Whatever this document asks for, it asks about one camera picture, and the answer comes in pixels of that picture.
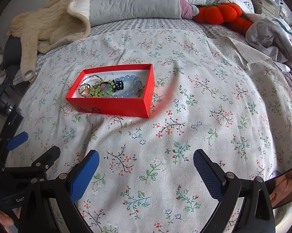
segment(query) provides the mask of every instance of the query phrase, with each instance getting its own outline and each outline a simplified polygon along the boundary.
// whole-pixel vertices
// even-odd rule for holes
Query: red box
[[[143,98],[73,97],[83,78],[87,74],[125,70],[149,70]],[[97,67],[85,69],[81,72],[69,90],[66,100],[78,112],[127,117],[149,117],[154,86],[155,79],[152,64],[128,64]]]

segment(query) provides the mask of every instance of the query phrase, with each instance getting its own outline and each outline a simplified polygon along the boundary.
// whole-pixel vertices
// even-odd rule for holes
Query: human hand
[[[17,217],[18,218],[20,218],[20,212],[21,212],[21,207],[19,207],[17,210]],[[12,233],[11,230],[9,229],[9,226],[13,226],[14,222],[8,215],[6,215],[2,211],[0,211],[0,223],[1,223],[1,225],[3,225],[3,227],[7,231],[7,233]]]

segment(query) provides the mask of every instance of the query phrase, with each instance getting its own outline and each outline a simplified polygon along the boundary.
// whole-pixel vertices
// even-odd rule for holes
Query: orange plush toy
[[[193,19],[198,23],[227,23],[230,29],[245,35],[253,23],[241,18],[242,13],[242,9],[235,3],[215,3],[199,8],[199,14]]]

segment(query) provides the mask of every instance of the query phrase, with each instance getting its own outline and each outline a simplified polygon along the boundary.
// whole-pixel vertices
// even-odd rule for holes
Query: bolt
[[[227,172],[226,173],[226,176],[229,178],[229,179],[233,179],[234,178],[234,174],[232,172]]]
[[[256,180],[258,181],[258,182],[263,182],[263,179],[261,178],[261,177],[256,177]]]
[[[67,177],[67,174],[66,174],[66,173],[61,173],[61,174],[59,175],[59,179],[60,179],[60,180],[64,180],[66,177]]]

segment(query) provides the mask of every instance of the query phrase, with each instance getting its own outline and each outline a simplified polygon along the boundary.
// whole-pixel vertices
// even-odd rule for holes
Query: floral pattern
[[[61,156],[47,171],[54,179],[97,150],[99,167],[76,205],[104,233],[199,232],[217,201],[193,165],[198,148],[239,178],[291,168],[292,93],[282,72],[245,41],[208,38],[201,27],[110,29],[48,53],[19,105],[18,132],[29,140],[7,164],[31,165],[56,145]],[[83,69],[134,63],[154,66],[150,118],[78,113],[65,100]],[[291,211],[276,212],[276,222]]]

